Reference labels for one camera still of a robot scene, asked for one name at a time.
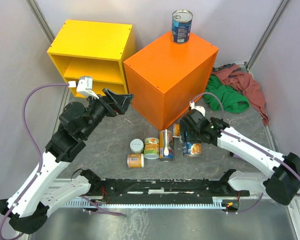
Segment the blue Progresso soup can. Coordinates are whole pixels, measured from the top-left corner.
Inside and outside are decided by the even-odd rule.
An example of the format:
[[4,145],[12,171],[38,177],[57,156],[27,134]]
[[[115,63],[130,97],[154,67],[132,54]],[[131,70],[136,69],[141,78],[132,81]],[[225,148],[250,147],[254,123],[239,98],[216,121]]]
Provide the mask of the blue Progresso soup can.
[[188,142],[188,155],[184,157],[198,157],[203,154],[203,148],[201,143],[189,143]]

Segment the dark blue soup can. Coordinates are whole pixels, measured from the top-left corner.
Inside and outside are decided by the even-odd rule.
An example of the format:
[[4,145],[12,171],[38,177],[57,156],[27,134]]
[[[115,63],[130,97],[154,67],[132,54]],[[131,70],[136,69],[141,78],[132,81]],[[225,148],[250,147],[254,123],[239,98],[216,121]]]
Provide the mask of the dark blue soup can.
[[185,44],[189,41],[193,14],[189,10],[180,9],[172,13],[171,40],[175,44]]

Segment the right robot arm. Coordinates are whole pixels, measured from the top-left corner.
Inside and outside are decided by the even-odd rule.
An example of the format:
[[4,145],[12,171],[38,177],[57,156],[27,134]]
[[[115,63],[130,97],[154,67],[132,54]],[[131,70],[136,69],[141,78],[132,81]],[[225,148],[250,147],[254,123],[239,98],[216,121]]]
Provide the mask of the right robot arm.
[[183,142],[212,144],[225,149],[257,168],[262,174],[232,173],[219,183],[226,196],[236,191],[266,193],[281,205],[289,205],[300,196],[300,157],[292,152],[284,155],[245,137],[223,119],[207,119],[197,109],[190,110],[180,120]]

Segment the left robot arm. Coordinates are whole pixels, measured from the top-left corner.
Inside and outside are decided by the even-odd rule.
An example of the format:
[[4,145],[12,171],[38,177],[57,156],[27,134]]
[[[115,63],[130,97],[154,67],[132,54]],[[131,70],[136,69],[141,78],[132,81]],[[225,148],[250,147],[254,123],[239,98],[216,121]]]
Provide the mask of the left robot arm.
[[88,96],[87,106],[74,101],[64,107],[58,129],[41,153],[37,167],[12,197],[0,200],[0,213],[15,231],[33,234],[67,202],[100,191],[100,177],[87,169],[63,187],[47,193],[56,177],[84,149],[104,117],[124,115],[134,98],[133,94],[116,94],[107,88],[103,93]]

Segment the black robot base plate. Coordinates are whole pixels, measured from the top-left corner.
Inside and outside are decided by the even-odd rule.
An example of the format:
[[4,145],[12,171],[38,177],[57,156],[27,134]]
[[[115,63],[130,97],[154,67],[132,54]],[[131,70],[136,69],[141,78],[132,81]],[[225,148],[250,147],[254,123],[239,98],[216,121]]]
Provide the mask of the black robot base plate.
[[224,179],[110,179],[100,180],[85,196],[105,197],[108,204],[164,205],[211,204],[213,197],[248,197]]

